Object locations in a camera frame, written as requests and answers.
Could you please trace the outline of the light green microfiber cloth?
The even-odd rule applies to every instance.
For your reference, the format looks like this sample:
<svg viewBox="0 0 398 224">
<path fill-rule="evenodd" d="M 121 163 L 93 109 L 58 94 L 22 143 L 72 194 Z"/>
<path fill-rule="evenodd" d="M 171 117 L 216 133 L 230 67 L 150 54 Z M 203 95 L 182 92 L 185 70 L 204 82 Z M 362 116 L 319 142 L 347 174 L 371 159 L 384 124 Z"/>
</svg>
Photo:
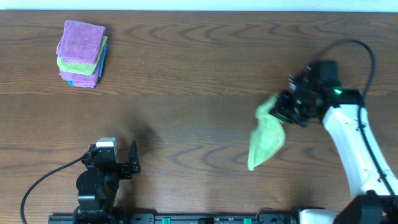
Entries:
<svg viewBox="0 0 398 224">
<path fill-rule="evenodd" d="M 271 115 L 277 99 L 277 94 L 272 95 L 256 109 L 257 127 L 251 131 L 249 140 L 249 171 L 254 171 L 257 166 L 269 160 L 285 144 L 283 122 Z"/>
</svg>

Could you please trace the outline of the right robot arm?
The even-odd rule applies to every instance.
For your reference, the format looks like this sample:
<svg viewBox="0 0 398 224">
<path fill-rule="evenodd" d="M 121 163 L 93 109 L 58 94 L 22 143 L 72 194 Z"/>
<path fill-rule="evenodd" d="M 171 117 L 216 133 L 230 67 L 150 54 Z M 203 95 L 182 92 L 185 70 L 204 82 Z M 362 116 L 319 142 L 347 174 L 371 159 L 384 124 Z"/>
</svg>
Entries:
<svg viewBox="0 0 398 224">
<path fill-rule="evenodd" d="M 271 115 L 300 126 L 320 120 L 337 148 L 351 197 L 340 212 L 303 208 L 297 223 L 397 223 L 397 177 L 373 135 L 359 90 L 342 87 L 335 75 L 301 74 L 289 82 Z"/>
</svg>

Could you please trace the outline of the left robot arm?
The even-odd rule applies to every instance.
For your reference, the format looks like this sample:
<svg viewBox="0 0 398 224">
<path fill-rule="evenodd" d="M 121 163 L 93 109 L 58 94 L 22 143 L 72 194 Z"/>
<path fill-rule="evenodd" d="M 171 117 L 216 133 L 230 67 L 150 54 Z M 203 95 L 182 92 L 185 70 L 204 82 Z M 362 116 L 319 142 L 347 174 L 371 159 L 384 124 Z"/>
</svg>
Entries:
<svg viewBox="0 0 398 224">
<path fill-rule="evenodd" d="M 82 163 L 87 168 L 76 181 L 78 208 L 73 212 L 73 223 L 126 223 L 126 217 L 114 208 L 119 182 L 131 179 L 141 171 L 137 144 L 132 142 L 127 162 L 117 162 L 115 138 L 101 138 L 89 145 Z"/>
</svg>

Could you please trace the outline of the lower purple folded cloth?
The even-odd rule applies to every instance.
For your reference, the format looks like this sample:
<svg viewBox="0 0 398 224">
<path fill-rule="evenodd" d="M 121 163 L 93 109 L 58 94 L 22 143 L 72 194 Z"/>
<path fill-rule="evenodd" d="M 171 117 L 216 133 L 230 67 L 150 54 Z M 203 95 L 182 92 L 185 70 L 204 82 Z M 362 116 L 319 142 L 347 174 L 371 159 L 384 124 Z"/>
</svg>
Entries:
<svg viewBox="0 0 398 224">
<path fill-rule="evenodd" d="M 57 65 L 60 69 L 60 76 L 73 86 L 88 86 L 95 88 L 101 78 L 103 62 L 97 61 L 96 64 L 65 62 L 62 57 L 57 58 Z"/>
</svg>

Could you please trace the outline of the purple folded cloth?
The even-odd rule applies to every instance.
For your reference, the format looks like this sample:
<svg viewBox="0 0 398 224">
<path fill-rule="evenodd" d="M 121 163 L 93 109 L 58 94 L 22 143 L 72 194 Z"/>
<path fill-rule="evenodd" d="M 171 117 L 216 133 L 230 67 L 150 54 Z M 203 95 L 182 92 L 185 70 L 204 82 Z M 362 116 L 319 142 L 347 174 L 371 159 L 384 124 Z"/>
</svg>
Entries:
<svg viewBox="0 0 398 224">
<path fill-rule="evenodd" d="M 103 62 L 97 61 L 96 64 L 65 62 L 62 57 L 57 58 L 57 65 L 60 69 L 60 76 L 73 86 L 88 86 L 95 88 L 101 78 Z"/>
<path fill-rule="evenodd" d="M 94 64 L 105 30 L 104 26 L 67 20 L 56 54 L 68 62 Z"/>
</svg>

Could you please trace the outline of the blue folded cloth at bottom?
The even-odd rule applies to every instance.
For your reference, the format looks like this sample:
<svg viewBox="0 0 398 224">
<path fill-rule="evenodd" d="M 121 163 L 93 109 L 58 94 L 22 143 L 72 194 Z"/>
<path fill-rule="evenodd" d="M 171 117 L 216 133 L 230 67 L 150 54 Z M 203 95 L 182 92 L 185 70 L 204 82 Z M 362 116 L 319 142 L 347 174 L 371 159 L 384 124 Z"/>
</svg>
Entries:
<svg viewBox="0 0 398 224">
<path fill-rule="evenodd" d="M 70 86 L 75 86 L 80 88 L 96 88 L 98 81 L 100 80 L 103 74 L 103 67 L 107 51 L 108 51 L 108 45 L 106 44 L 102 57 L 100 58 L 100 62 L 92 75 L 87 76 L 87 75 L 71 73 L 69 75 L 69 78 L 67 79 L 67 83 Z"/>
</svg>

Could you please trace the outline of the green folded cloth in stack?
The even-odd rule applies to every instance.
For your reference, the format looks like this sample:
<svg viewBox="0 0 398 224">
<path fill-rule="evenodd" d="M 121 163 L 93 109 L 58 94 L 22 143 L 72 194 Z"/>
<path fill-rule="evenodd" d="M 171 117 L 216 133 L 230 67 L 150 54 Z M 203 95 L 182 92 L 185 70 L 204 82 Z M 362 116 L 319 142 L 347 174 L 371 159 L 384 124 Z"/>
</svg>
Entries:
<svg viewBox="0 0 398 224">
<path fill-rule="evenodd" d="M 108 38 L 106 36 L 103 37 L 99 53 L 96 56 L 96 60 L 94 64 L 88 63 L 78 63 L 78 62 L 66 62 L 63 57 L 57 57 L 57 65 L 61 72 L 71 72 L 77 73 L 80 75 L 92 75 L 97 68 L 100 58 L 104 52 L 104 48 L 106 47 L 106 42 Z"/>
</svg>

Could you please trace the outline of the top purple folded cloth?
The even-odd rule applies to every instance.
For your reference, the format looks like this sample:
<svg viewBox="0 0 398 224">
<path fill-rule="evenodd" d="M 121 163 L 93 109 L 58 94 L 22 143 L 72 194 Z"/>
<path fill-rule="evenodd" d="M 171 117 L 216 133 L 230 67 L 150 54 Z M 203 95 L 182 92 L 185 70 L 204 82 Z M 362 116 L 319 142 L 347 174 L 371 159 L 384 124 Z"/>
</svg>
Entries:
<svg viewBox="0 0 398 224">
<path fill-rule="evenodd" d="M 56 54 L 68 62 L 94 64 L 105 30 L 104 26 L 67 20 Z"/>
</svg>

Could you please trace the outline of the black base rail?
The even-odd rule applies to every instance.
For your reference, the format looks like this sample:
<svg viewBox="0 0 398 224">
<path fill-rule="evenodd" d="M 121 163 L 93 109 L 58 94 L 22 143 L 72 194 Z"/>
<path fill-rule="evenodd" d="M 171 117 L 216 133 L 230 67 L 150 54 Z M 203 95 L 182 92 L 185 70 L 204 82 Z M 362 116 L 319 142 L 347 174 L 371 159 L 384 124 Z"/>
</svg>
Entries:
<svg viewBox="0 0 398 224">
<path fill-rule="evenodd" d="M 289 213 L 260 215 L 154 215 L 133 213 L 85 217 L 83 215 L 51 215 L 48 224 L 103 223 L 103 224 L 297 224 L 298 218 Z"/>
</svg>

